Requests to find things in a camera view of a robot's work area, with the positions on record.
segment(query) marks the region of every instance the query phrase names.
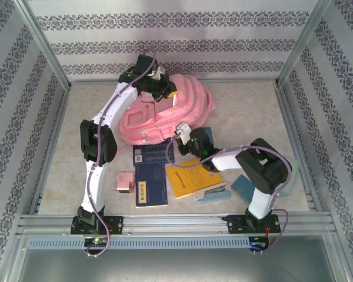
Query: white plastic casing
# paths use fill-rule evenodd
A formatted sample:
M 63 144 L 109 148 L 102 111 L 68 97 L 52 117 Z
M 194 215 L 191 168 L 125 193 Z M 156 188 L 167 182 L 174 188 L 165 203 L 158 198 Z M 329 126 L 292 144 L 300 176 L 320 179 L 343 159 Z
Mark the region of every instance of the white plastic casing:
M 187 142 L 190 140 L 189 134 L 191 133 L 191 128 L 187 125 L 187 123 L 182 122 L 178 124 L 176 127 L 175 133 L 179 135 L 179 137 L 182 139 L 183 145 L 186 145 Z
M 127 83 L 119 83 L 116 86 L 114 94 L 111 96 L 109 101 L 106 103 L 104 108 L 93 118 L 95 124 L 99 123 L 99 119 L 101 118 L 105 108 L 109 104 L 109 102 L 119 93 L 119 91 L 125 86 Z M 102 121 L 102 126 L 108 125 L 108 127 L 114 132 L 117 124 L 119 123 L 120 118 L 124 114 L 125 110 L 127 110 L 131 103 L 137 98 L 137 89 L 133 87 L 129 87 L 123 93 L 121 93 L 116 100 L 111 105 L 110 109 L 107 111 L 105 119 Z M 91 171 L 91 167 L 94 164 L 93 161 L 86 162 L 86 181 L 85 181 L 85 195 L 82 201 L 82 208 L 88 212 L 93 212 L 93 208 L 89 201 L 89 195 L 87 191 L 88 177 Z M 92 200 L 95 204 L 96 210 L 99 212 L 104 206 L 104 187 L 105 187 L 105 175 L 106 168 L 108 163 L 105 163 L 102 167 L 97 166 L 93 172 L 93 175 L 90 180 L 90 192 L 92 195 Z
M 223 153 L 212 159 L 213 165 L 216 169 L 221 172 L 226 169 L 241 169 L 241 165 L 238 163 L 235 156 L 240 153 L 241 150 L 236 150 L 233 152 Z
M 248 211 L 252 213 L 257 219 L 263 219 L 270 211 L 269 205 L 273 195 L 264 194 L 255 188 L 251 204 L 248 206 Z

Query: mounting plate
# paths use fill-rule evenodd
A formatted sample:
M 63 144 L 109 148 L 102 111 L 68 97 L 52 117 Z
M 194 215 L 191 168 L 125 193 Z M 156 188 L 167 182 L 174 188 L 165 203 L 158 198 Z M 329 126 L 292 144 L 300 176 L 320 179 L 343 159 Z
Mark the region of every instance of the mounting plate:
M 122 216 L 104 216 L 104 221 L 108 224 L 110 228 L 110 234 L 121 235 L 123 230 L 123 220 Z M 71 226 L 72 235 L 82 235 L 82 234 L 106 234 L 106 230 L 103 228 L 101 232 L 96 231 L 95 229 L 88 229 L 86 226 L 82 225 L 78 221 L 78 217 L 75 216 L 72 221 Z
M 227 221 L 229 234 L 255 234 L 265 233 L 265 226 L 269 227 L 269 233 L 280 233 L 280 223 L 276 214 L 271 214 L 261 226 L 250 228 L 244 214 L 232 214 L 222 220 Z

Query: blue book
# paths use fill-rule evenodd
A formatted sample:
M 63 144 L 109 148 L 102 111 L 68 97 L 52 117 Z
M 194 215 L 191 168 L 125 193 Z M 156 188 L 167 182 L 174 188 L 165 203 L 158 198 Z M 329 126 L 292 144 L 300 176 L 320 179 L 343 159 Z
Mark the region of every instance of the blue book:
M 164 163 L 135 166 L 136 207 L 166 206 L 166 171 Z
M 156 145 L 134 145 L 134 166 L 144 163 L 167 163 L 165 150 L 170 139 Z M 172 162 L 174 158 L 174 147 L 171 144 L 168 157 Z

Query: book cover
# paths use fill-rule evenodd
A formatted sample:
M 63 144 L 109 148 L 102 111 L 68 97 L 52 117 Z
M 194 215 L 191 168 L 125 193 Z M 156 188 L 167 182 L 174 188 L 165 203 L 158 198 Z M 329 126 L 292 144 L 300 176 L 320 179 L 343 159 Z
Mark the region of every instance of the book cover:
M 134 166 L 144 163 L 167 163 L 165 150 L 170 139 L 156 145 L 134 145 Z M 168 156 L 172 162 L 174 158 L 174 147 L 170 145 Z
M 189 166 L 198 163 L 195 159 L 190 162 L 182 163 L 181 166 Z M 172 191 L 176 199 L 193 194 L 195 191 L 222 182 L 219 173 L 212 173 L 205 170 L 202 165 L 191 169 L 180 169 L 175 166 L 166 168 Z
M 135 166 L 136 207 L 166 206 L 166 172 L 163 163 Z

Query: glass panel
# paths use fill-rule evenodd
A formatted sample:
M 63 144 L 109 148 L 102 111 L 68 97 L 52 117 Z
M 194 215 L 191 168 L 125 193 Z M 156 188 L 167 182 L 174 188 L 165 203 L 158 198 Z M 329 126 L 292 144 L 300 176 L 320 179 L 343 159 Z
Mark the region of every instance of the glass panel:
M 28 250 L 20 281 L 335 281 L 321 237 L 283 237 L 264 256 L 244 249 Z

